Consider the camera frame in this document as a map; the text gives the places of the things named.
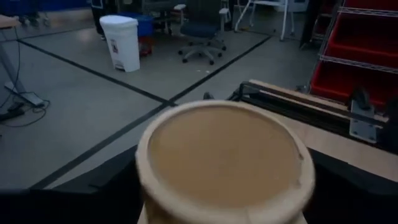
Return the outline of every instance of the gray floor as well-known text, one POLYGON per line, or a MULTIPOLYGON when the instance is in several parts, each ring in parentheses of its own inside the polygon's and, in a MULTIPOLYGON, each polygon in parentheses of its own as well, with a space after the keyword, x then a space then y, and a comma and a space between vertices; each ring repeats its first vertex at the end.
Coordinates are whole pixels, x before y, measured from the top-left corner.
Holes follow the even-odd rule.
MULTIPOLYGON (((67 21, 29 34, 18 29, 19 37, 28 37, 23 41, 35 47, 20 45, 20 79, 27 91, 35 91, 51 105, 44 119, 28 127, 0 125, 0 189, 33 185, 52 188, 134 146, 150 121, 170 108, 148 95, 169 100, 209 75, 210 79, 180 95, 176 103, 200 100, 205 91, 223 99, 251 78, 294 89, 311 77, 317 57, 316 50, 299 50, 296 40, 279 42, 278 37, 269 39, 264 34, 227 32, 224 39, 228 50, 213 66, 200 57, 183 64, 177 50, 187 44, 187 39, 157 34, 153 55, 141 59, 139 71, 124 73, 113 69, 106 43, 92 27, 88 21, 67 21), (264 40, 267 41, 248 52, 264 40), (129 86, 139 91, 132 91, 129 86)), ((3 44, 17 68, 18 44, 11 41, 11 31, 6 35, 9 41, 3 44)), ((6 82, 2 65, 0 74, 0 83, 6 82)), ((0 88, 0 103, 7 96, 8 92, 0 88)), ((0 108, 0 113, 10 104, 11 100, 0 108)), ((23 124, 38 116, 28 111, 6 124, 23 124)))

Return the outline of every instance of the wooden table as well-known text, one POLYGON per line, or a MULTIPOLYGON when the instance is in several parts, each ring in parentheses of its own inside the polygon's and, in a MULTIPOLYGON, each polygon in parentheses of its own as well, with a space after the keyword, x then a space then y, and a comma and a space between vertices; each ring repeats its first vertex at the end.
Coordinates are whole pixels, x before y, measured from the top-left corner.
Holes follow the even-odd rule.
MULTIPOLYGON (((17 20, 17 18, 0 15, 0 29, 15 29, 15 27, 18 25, 19 21, 17 20)), ((13 91, 15 94, 32 103, 34 106, 40 106, 44 103, 44 101, 40 99, 35 93, 31 91, 26 91, 25 87, 19 79, 19 74, 15 71, 6 51, 2 47, 2 43, 0 43, 0 62, 4 65, 4 68, 6 69, 6 72, 11 80, 11 82, 7 82, 4 84, 7 89, 13 91)))

